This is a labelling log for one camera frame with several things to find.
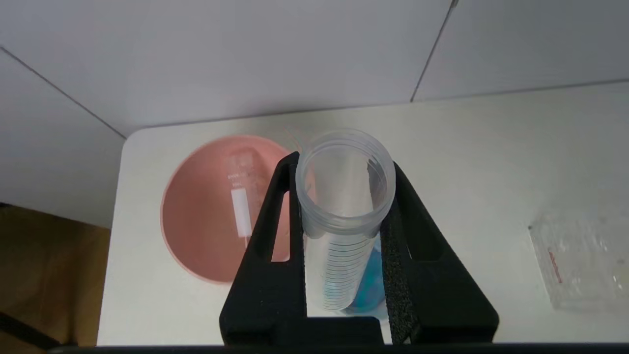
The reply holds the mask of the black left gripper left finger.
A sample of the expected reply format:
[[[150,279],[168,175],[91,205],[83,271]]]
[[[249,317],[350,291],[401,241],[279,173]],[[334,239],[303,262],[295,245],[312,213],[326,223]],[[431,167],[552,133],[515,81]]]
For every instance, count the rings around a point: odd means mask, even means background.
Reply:
[[[249,245],[220,313],[226,345],[265,345],[277,325],[307,316],[305,252],[296,194],[299,153],[277,163]],[[289,197],[289,259],[273,262],[283,200]]]

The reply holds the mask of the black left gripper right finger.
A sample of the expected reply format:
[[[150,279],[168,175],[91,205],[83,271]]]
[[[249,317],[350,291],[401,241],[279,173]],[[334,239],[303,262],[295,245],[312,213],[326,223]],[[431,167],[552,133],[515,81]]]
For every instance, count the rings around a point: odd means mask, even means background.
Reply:
[[[380,225],[383,282],[394,344],[491,343],[499,316],[395,167],[396,191]]]

